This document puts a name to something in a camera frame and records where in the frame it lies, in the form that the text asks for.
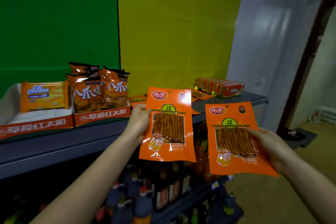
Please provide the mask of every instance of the wall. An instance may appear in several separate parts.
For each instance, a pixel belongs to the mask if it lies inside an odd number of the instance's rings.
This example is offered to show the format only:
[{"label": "wall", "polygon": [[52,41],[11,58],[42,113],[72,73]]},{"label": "wall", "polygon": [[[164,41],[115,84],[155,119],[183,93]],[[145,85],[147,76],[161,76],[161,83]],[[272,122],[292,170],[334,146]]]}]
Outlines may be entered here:
[{"label": "wall", "polygon": [[119,68],[117,0],[0,0],[0,98],[13,83],[65,80],[68,61]]},{"label": "wall", "polygon": [[225,78],[240,0],[118,0],[130,95]]},{"label": "wall", "polygon": [[318,105],[336,107],[336,9],[330,15],[321,44],[293,115],[290,129],[295,129],[312,115]]},{"label": "wall", "polygon": [[227,79],[269,97],[259,123],[276,131],[320,0],[241,0]]}]

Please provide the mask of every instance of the red oval logo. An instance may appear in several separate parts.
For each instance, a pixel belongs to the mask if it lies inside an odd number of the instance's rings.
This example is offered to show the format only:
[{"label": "red oval logo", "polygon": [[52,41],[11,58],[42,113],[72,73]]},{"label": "red oval logo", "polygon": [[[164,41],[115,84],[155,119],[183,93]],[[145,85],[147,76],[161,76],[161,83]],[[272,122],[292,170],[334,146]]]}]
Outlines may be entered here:
[{"label": "red oval logo", "polygon": [[165,93],[164,91],[157,90],[157,91],[154,91],[154,92],[152,93],[152,97],[153,97],[153,98],[156,98],[156,99],[158,99],[158,100],[163,100],[163,99],[168,98],[168,94]]},{"label": "red oval logo", "polygon": [[226,110],[223,107],[215,106],[215,107],[211,107],[209,109],[209,112],[212,114],[224,114]]}]

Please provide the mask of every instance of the green wall panel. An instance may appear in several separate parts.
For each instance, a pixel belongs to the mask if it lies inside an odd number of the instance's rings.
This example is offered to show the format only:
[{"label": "green wall panel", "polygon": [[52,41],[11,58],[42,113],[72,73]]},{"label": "green wall panel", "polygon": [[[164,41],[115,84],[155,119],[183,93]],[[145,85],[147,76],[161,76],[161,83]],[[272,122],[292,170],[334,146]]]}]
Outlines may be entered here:
[{"label": "green wall panel", "polygon": [[0,0],[0,96],[65,80],[68,61],[119,68],[117,0]]}]

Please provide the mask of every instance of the brown floor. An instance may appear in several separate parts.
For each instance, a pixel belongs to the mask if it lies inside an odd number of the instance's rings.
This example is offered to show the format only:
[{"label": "brown floor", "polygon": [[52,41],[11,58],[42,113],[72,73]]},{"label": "brown floor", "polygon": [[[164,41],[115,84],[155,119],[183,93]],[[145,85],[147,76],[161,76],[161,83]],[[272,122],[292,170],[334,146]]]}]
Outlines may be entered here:
[{"label": "brown floor", "polygon": [[[336,184],[336,126],[304,122],[300,128],[317,133],[317,138],[297,154]],[[237,174],[229,186],[245,212],[239,224],[317,223],[282,176]]]}]

